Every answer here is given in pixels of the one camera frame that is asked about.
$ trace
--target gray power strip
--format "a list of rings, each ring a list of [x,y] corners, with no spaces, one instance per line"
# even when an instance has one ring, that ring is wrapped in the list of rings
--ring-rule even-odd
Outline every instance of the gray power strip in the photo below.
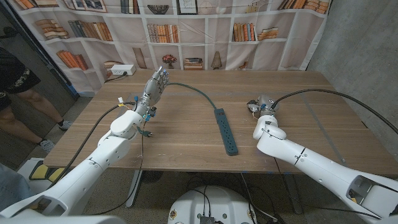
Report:
[[[220,128],[221,137],[223,138],[224,147],[227,155],[238,155],[238,148],[236,147],[234,136],[232,135],[228,120],[226,119],[224,109],[215,109],[214,114],[216,116],[218,127]]]

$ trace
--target wall outlet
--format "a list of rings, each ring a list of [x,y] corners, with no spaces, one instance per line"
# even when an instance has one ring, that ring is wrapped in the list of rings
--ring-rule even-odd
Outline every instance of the wall outlet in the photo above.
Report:
[[[136,70],[134,65],[113,65],[111,68],[113,75],[123,75],[124,72],[127,72],[127,75],[132,75]]]

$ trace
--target bookshelf backdrop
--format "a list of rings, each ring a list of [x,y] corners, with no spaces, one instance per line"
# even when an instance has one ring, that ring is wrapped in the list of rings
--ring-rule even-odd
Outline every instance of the bookshelf backdrop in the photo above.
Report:
[[[305,70],[329,8],[329,0],[8,1],[81,95],[101,88],[112,63],[167,68],[165,55],[181,70]]]

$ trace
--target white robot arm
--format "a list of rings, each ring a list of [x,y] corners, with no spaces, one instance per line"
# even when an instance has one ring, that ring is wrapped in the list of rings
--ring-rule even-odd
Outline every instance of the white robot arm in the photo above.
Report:
[[[297,167],[355,211],[385,219],[398,208],[397,181],[347,168],[289,141],[286,133],[278,128],[275,111],[266,104],[270,106],[273,101],[264,95],[248,103],[253,113],[260,111],[253,138],[259,140],[257,148],[261,152]],[[359,216],[367,223],[379,221],[367,215]]]
[[[93,153],[53,187],[9,206],[0,212],[0,217],[80,215],[100,175],[128,153],[130,140],[136,137],[138,127],[154,116],[156,108],[153,106],[160,100],[168,81],[168,73],[160,67],[147,82],[136,109],[127,110],[112,122],[111,129],[99,140]],[[39,209],[35,211],[30,209],[37,206]]]

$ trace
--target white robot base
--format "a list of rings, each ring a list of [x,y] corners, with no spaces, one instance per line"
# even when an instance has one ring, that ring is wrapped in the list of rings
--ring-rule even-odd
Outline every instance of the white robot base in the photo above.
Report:
[[[195,190],[203,193],[205,186],[197,187]],[[214,218],[213,221],[230,224],[252,223],[249,202],[242,195],[225,187],[208,185],[205,194],[210,201],[211,210],[209,214],[209,203],[199,192],[190,190],[177,199],[170,209],[167,223],[206,223],[204,217],[202,217],[204,202],[206,202],[205,217],[212,217]],[[253,219],[257,223],[253,207],[251,207],[251,211]]]

